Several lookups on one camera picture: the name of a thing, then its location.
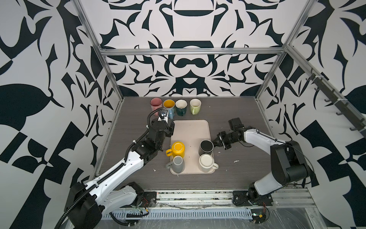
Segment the black mug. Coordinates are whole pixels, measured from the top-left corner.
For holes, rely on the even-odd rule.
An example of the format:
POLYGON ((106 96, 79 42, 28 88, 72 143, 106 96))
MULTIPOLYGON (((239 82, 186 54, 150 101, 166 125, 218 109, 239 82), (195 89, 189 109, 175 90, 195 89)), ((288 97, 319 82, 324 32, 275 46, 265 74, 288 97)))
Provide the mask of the black mug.
POLYGON ((214 144, 211 140, 205 139, 201 141, 199 146, 199 155, 209 154, 212 155, 214 150, 214 144))

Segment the yellow mug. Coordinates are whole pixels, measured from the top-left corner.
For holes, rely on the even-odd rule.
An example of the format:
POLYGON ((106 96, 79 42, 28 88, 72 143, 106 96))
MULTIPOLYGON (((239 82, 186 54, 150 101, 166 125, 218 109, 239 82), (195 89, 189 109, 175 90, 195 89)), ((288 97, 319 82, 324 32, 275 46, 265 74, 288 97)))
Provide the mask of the yellow mug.
POLYGON ((180 156, 182 158, 185 157, 185 145, 182 142, 175 142, 172 144, 171 148, 166 151, 166 156, 168 157, 176 157, 180 156))

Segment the pink floral mug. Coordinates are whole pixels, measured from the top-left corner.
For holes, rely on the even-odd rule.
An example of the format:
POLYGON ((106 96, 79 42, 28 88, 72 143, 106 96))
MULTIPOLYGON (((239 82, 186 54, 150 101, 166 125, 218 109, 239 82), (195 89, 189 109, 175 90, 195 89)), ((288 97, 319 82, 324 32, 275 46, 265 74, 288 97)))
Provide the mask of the pink floral mug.
POLYGON ((163 107, 163 101, 161 98, 158 98, 158 97, 153 98, 150 101, 150 106, 151 106, 152 111, 155 111, 155 110, 163 107))

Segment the light blue mug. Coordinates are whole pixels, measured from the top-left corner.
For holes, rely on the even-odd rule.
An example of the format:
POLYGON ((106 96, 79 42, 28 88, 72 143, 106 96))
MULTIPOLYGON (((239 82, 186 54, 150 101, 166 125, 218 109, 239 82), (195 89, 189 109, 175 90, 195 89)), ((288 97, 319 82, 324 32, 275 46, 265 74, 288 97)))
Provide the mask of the light blue mug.
POLYGON ((173 120, 175 116, 175 102, 172 99, 167 99, 163 102, 163 107, 168 110, 169 119, 173 120))

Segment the dark green mug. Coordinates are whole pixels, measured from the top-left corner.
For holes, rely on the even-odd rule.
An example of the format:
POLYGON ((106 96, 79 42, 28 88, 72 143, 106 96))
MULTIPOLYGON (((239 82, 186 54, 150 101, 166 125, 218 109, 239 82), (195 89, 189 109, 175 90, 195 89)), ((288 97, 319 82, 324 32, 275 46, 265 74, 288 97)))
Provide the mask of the dark green mug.
POLYGON ((180 99, 180 100, 176 101, 175 102, 175 107, 176 107, 177 115, 178 116, 185 116, 186 112, 187 112, 187 106, 188 106, 188 103, 183 99, 180 99))

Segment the light green mug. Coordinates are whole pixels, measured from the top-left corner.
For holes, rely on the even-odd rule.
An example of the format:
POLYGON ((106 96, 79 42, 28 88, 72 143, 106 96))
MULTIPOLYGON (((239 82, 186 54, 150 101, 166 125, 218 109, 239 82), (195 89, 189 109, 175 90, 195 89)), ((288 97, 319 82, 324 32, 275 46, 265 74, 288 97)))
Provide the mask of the light green mug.
POLYGON ((190 101, 190 111, 192 115, 197 115, 200 112, 202 102, 194 98, 190 101))

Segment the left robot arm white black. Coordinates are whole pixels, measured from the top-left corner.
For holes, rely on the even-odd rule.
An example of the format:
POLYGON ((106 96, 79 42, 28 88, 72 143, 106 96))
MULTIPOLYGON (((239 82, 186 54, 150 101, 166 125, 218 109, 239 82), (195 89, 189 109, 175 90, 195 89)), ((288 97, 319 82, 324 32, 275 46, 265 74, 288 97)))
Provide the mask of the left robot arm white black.
POLYGON ((122 160, 86 184, 77 182, 70 188, 64 213, 55 228, 68 219, 76 229, 93 229, 102 216, 123 206, 140 205, 144 190, 139 185, 131 182, 120 190, 116 187, 154 159, 165 138, 173 135, 174 123, 169 122, 168 110, 158 108, 154 112, 158 118, 151 120, 153 112, 148 115, 147 130, 132 142, 122 160))

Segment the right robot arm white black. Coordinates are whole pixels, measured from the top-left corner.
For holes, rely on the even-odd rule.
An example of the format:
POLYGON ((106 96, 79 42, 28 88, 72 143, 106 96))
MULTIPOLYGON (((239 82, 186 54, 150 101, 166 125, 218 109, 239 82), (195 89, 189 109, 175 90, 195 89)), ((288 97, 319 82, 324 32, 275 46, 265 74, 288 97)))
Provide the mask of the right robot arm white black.
POLYGON ((265 151, 271 158, 271 172, 252 183, 248 189, 245 201, 252 205, 289 183, 306 179, 312 174, 307 159, 296 141, 280 141, 256 128, 241 127, 230 133, 220 132, 213 145, 227 150, 237 142, 249 143, 265 151))

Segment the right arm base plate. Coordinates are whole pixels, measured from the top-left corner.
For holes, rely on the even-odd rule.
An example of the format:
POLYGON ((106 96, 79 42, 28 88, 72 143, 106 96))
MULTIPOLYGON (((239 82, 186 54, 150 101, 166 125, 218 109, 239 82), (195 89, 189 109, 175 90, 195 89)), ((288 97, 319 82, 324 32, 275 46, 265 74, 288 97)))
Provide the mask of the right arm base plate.
POLYGON ((254 189, 233 191, 233 204, 242 206, 272 206, 273 198, 270 194, 261 196, 254 189))

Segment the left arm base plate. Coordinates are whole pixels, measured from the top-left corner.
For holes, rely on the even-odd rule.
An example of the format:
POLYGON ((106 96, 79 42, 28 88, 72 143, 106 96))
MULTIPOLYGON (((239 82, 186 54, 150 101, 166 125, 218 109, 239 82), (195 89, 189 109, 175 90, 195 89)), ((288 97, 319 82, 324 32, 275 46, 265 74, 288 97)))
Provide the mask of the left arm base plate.
POLYGON ((157 192, 154 192, 154 191, 144 192, 140 206, 143 208, 152 207, 152 206, 156 205, 156 198, 157 198, 157 192))

